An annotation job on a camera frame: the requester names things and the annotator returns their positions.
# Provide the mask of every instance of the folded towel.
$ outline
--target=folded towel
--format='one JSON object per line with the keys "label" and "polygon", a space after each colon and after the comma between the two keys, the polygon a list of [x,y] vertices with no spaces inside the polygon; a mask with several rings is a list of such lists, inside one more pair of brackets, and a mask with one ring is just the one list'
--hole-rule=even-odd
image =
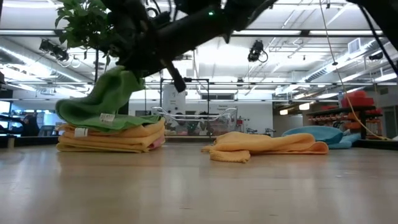
{"label": "folded towel", "polygon": [[350,134],[344,136],[339,143],[330,144],[329,149],[349,149],[353,146],[353,143],[361,139],[361,134]]}
{"label": "folded towel", "polygon": [[[134,91],[143,89],[143,81],[123,66],[117,66],[102,75],[93,91],[86,97],[59,100],[55,105],[58,116],[76,127],[91,128],[103,133],[115,132],[142,124],[154,124],[158,116],[135,117],[117,114]],[[114,114],[112,122],[100,120],[102,113]]]}
{"label": "folded towel", "polygon": [[316,141],[323,141],[326,144],[336,144],[343,138],[343,132],[338,128],[328,126],[304,126],[286,131],[282,136],[291,134],[309,133],[312,134]]}
{"label": "folded towel", "polygon": [[[117,131],[115,133],[102,133],[92,129],[88,130],[88,136],[110,136],[117,138],[141,138],[147,137],[154,133],[161,131],[164,128],[165,119],[162,118],[155,124],[140,125],[134,128]],[[59,130],[66,132],[75,133],[75,127],[70,124],[64,124],[59,127]]]}
{"label": "folded towel", "polygon": [[90,151],[92,151],[91,149],[100,149],[121,152],[147,152],[151,149],[150,146],[161,137],[164,137],[164,127],[150,136],[141,138],[118,138],[106,136],[86,136],[75,138],[73,133],[66,131],[58,138],[59,144],[57,144],[57,149],[59,151],[73,151],[71,147],[65,147],[73,146],[75,149],[88,148]]}
{"label": "folded towel", "polygon": [[329,149],[349,149],[354,142],[361,139],[360,134],[351,134],[344,136],[344,133],[338,128],[328,126],[304,126],[286,131],[282,136],[290,134],[309,133],[316,141],[323,141],[328,144]]}
{"label": "folded towel", "polygon": [[272,138],[231,132],[218,136],[214,145],[205,146],[202,151],[208,151],[214,161],[247,162],[251,154],[327,154],[328,145],[315,142],[311,134]]}

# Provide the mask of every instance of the air duct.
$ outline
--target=air duct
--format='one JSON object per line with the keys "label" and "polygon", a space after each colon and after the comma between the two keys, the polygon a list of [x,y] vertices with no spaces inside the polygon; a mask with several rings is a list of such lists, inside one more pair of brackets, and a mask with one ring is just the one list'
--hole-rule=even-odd
{"label": "air duct", "polygon": [[[381,42],[384,45],[388,43],[388,39],[381,39]],[[345,65],[348,65],[354,62],[356,58],[369,54],[375,50],[378,50],[379,48],[379,44],[374,39],[369,41],[368,39],[358,38],[348,44],[347,50],[342,51],[335,57],[336,62],[338,62],[337,66],[333,65],[334,61],[331,58],[325,61],[325,63],[321,67],[309,71],[308,74],[298,82],[312,82],[321,76],[327,75],[335,71],[336,67],[341,68]],[[275,90],[275,93],[286,94],[295,90],[298,87],[298,85],[278,87]]]}
{"label": "air duct", "polygon": [[[345,66],[351,62],[353,62],[353,59],[356,59],[360,56],[363,56],[364,54],[367,54],[369,52],[372,52],[374,50],[377,50],[380,48],[379,44],[375,40],[367,41],[364,44],[363,39],[357,39],[359,43],[356,43],[358,46],[358,50],[352,53],[349,51],[352,50],[352,48],[349,48],[347,50],[342,51],[342,53],[338,54],[336,57],[336,61],[339,63],[338,66],[342,67]],[[382,44],[388,43],[388,40],[386,38],[381,40]],[[321,68],[316,68],[314,70],[311,70],[308,75],[303,78],[303,80],[300,80],[300,82],[312,82],[314,79],[317,79],[321,76],[327,75],[330,72],[333,72],[336,70],[336,67],[333,65],[333,59],[329,59],[324,63],[324,66]]]}
{"label": "air duct", "polygon": [[0,38],[0,51],[14,57],[13,61],[23,61],[24,63],[39,63],[48,70],[55,70],[58,74],[65,77],[62,80],[66,82],[92,82],[91,79],[80,75],[70,69],[61,67],[57,62],[53,62],[45,57],[38,55],[14,42],[5,38]]}

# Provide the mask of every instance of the person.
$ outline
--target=person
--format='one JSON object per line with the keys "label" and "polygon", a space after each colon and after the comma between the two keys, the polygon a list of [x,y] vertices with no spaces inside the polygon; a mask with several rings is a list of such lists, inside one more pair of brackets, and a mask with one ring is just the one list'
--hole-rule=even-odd
{"label": "person", "polygon": [[21,137],[37,136],[39,135],[39,127],[37,125],[37,118],[32,115],[26,115],[24,118],[24,130]]}

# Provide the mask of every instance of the blue cushion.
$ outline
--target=blue cushion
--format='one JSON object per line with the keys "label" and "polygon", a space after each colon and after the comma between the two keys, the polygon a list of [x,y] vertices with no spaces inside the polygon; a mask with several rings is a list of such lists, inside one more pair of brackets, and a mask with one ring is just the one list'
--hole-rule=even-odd
{"label": "blue cushion", "polygon": [[286,131],[282,136],[291,134],[309,133],[312,134],[316,141],[323,141],[326,144],[337,144],[343,138],[343,132],[338,128],[328,126],[304,126]]}
{"label": "blue cushion", "polygon": [[330,144],[329,149],[349,149],[354,142],[361,139],[360,134],[352,134],[349,136],[344,136],[343,139],[337,144]]}

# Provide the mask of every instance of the stack of folded towels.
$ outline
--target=stack of folded towels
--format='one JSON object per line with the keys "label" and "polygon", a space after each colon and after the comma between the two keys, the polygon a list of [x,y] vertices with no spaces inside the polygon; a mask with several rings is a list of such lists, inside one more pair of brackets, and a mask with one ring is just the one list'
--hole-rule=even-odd
{"label": "stack of folded towels", "polygon": [[59,137],[59,151],[148,152],[163,145],[165,120],[159,116],[118,114],[143,81],[118,66],[102,75],[84,98],[60,100],[58,116],[68,124]]}
{"label": "stack of folded towels", "polygon": [[64,152],[149,152],[165,142],[164,122],[165,119],[162,118],[155,124],[140,125],[115,133],[102,133],[88,129],[87,136],[83,137],[75,137],[76,127],[65,124],[60,127],[65,132],[59,137],[57,149]]}

